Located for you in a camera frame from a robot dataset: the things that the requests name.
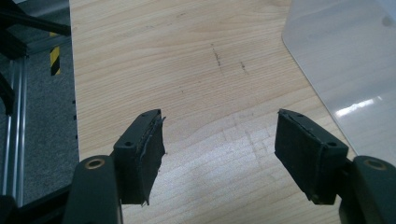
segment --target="plastic sheet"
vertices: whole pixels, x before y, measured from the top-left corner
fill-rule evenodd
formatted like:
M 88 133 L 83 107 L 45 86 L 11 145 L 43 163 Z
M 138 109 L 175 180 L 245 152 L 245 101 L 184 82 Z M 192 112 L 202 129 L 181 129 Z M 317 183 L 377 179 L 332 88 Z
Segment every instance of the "plastic sheet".
M 294 0 L 283 41 L 359 155 L 396 164 L 396 2 Z

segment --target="wooden surface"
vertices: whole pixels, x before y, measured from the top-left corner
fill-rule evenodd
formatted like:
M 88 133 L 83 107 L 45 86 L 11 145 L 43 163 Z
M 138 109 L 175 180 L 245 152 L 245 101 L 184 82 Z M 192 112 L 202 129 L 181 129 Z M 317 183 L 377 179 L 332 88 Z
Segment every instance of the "wooden surface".
M 345 142 L 282 42 L 290 0 L 70 5 L 80 158 L 166 116 L 150 206 L 124 206 L 125 223 L 339 223 L 339 199 L 314 206 L 274 154 L 279 108 Z

